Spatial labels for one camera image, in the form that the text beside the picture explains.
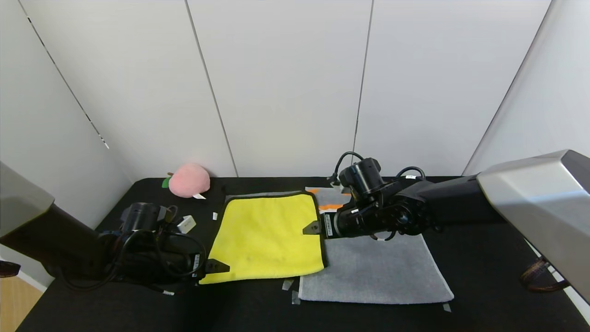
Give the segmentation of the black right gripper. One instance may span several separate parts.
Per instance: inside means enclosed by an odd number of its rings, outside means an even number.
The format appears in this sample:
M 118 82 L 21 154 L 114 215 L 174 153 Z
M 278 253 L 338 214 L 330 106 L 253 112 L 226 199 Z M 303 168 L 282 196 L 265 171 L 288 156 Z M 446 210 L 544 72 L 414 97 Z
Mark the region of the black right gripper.
M 339 208 L 326 210 L 320 213 L 323 222 L 323 233 L 326 239 L 341 239 L 355 237 L 355 208 Z M 312 221 L 306 225 L 302 233 L 304 235 L 320 235 L 322 233 L 320 223 Z

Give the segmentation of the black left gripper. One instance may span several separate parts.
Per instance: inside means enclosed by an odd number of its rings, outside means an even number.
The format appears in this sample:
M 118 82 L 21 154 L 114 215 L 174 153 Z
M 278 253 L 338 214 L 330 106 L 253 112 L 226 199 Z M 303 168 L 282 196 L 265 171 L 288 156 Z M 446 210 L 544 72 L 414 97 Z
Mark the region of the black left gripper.
M 196 278 L 206 274 L 228 273 L 230 266 L 218 261 L 206 261 L 206 246 L 195 238 L 167 238 L 161 250 L 161 267 L 175 278 Z

